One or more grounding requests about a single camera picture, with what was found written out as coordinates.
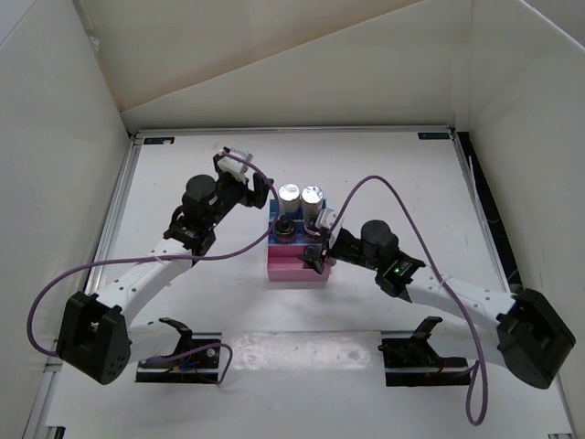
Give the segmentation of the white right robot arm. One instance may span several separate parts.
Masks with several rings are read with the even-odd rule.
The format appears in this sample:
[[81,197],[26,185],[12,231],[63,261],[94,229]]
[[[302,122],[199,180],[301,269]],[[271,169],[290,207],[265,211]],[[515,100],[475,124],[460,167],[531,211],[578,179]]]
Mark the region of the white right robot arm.
[[330,259],[372,270],[387,295],[471,321],[487,334],[482,342],[485,360],[537,389],[550,387],[576,344],[539,291],[523,287],[511,293],[493,291],[436,274],[399,248],[398,237],[383,220],[366,222],[359,237],[340,230],[334,239],[306,246],[299,258],[316,273],[323,273]]

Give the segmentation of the small black-cap spice bottle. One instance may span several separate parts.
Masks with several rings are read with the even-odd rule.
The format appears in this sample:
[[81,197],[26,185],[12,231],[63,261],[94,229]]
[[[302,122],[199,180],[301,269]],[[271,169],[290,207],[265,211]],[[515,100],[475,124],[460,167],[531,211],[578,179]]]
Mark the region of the small black-cap spice bottle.
[[307,265],[316,265],[321,262],[321,251],[318,246],[307,245],[303,249],[302,260]]

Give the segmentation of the silver-lid salt bottle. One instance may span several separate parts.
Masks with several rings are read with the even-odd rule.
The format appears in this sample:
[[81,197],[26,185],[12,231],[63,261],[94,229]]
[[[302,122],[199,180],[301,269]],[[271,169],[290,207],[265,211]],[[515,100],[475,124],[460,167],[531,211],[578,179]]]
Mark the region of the silver-lid salt bottle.
[[301,206],[301,191],[294,183],[282,185],[278,190],[280,212],[286,215],[295,215]]
[[302,218],[314,219],[323,208],[324,192],[318,186],[307,186],[301,191]]

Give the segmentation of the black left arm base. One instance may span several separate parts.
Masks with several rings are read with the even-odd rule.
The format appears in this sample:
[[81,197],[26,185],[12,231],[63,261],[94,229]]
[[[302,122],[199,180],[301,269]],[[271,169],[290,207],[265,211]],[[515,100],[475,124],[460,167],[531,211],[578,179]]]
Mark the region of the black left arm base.
[[220,334],[195,333],[169,317],[135,327],[130,340],[139,343],[134,381],[157,384],[219,385],[227,371],[220,369],[221,350],[230,350]]

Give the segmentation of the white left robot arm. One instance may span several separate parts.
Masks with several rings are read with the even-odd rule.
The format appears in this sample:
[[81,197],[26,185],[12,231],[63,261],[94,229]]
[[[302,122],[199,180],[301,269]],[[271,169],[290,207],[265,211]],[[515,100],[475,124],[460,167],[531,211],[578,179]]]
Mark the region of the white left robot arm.
[[237,205],[262,209],[273,193],[271,179],[256,169],[252,155],[223,148],[214,156],[217,174],[196,175],[186,183],[181,204],[147,257],[95,293],[74,294],[66,303],[57,355],[101,385],[115,381],[127,365],[144,362],[177,368],[199,352],[192,330],[170,317],[136,326],[134,319],[175,278],[205,261],[215,228]]

